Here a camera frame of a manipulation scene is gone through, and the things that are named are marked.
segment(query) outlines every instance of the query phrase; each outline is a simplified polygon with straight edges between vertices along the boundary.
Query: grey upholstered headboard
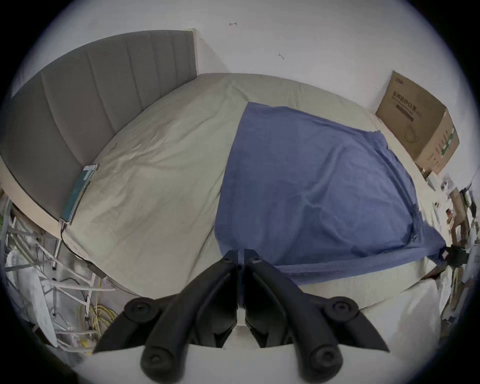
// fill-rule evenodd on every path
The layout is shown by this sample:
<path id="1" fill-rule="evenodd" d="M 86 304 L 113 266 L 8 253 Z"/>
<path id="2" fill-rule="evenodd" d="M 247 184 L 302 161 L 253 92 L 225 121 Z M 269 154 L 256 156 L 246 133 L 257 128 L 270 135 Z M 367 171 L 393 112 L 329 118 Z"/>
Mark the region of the grey upholstered headboard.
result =
<path id="1" fill-rule="evenodd" d="M 107 37 L 55 60 L 4 106 L 0 155 L 59 219 L 84 165 L 135 116 L 197 75 L 191 31 Z"/>

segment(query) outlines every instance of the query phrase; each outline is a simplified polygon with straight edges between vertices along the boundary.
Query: cardboard box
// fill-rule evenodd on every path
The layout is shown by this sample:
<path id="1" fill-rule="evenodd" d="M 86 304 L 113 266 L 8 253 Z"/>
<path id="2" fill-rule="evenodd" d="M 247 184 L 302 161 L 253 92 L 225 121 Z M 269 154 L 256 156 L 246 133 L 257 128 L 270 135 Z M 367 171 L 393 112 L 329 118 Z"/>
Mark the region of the cardboard box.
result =
<path id="1" fill-rule="evenodd" d="M 460 141 L 447 108 L 425 89 L 393 72 L 376 115 L 393 132 L 417 166 L 439 172 Z"/>
<path id="2" fill-rule="evenodd" d="M 452 199 L 453 208 L 455 209 L 455 221 L 453 228 L 460 225 L 463 221 L 468 221 L 467 211 L 465 205 L 463 204 L 463 197 L 458 191 L 458 188 L 455 188 L 450 192 L 450 198 Z"/>

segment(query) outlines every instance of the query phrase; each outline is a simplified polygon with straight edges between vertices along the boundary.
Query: beige bed sheet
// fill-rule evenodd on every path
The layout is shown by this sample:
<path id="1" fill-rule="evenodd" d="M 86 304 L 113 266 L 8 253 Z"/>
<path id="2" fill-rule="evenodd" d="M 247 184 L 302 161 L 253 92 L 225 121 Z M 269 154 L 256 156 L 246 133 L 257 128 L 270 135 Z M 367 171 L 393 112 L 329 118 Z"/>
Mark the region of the beige bed sheet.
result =
<path id="1" fill-rule="evenodd" d="M 64 238 L 119 283 L 142 296 L 178 293 L 221 255 L 213 233 L 225 165 L 248 101 L 285 105 L 350 127 L 380 130 L 411 175 L 420 210 L 446 241 L 433 204 L 442 201 L 383 123 L 359 105 L 291 80 L 203 74 L 161 98 L 104 148 L 99 169 Z M 440 215 L 440 222 L 446 219 Z M 303 286 L 349 296 L 365 307 L 409 288 L 434 263 Z"/>

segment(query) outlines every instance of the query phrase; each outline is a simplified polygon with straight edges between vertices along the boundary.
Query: blue sheet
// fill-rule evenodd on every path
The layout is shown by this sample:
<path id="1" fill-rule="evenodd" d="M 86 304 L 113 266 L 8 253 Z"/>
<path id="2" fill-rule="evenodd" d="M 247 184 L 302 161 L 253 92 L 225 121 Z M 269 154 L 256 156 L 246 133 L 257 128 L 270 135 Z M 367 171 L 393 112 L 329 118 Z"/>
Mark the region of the blue sheet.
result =
<path id="1" fill-rule="evenodd" d="M 442 236 L 381 132 L 248 103 L 215 221 L 220 250 L 254 249 L 298 284 L 431 257 Z"/>

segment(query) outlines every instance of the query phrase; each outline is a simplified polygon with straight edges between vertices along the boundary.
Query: bed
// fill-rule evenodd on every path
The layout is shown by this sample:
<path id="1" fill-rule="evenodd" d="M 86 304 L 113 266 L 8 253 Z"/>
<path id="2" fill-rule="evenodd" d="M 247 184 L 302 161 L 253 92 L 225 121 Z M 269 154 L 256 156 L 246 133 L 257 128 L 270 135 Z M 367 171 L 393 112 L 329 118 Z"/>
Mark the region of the bed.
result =
<path id="1" fill-rule="evenodd" d="M 220 187 L 248 101 L 286 105 L 354 128 L 380 130 L 414 180 L 420 209 L 440 229 L 409 155 L 374 115 L 321 89 L 254 74 L 203 74 L 172 91 L 121 130 L 95 160 L 99 169 L 64 233 L 72 249 L 134 292 L 179 292 L 221 257 L 214 237 Z M 448 232 L 443 233 L 445 240 Z M 428 259 L 303 286 L 365 307 L 391 297 L 434 267 Z"/>
<path id="2" fill-rule="evenodd" d="M 63 239 L 139 295 L 178 293 L 221 257 L 213 231 L 220 188 L 240 118 L 255 102 L 380 130 L 412 177 L 424 219 L 451 243 L 444 210 L 434 206 L 445 197 L 372 113 L 292 80 L 197 76 L 193 42 L 191 31 L 112 36 L 67 53 L 27 82 L 1 122 L 0 177 L 14 203 L 59 237 L 74 181 L 82 166 L 98 163 Z M 434 266 L 423 258 L 301 288 L 348 296 L 363 308 L 411 287 Z"/>

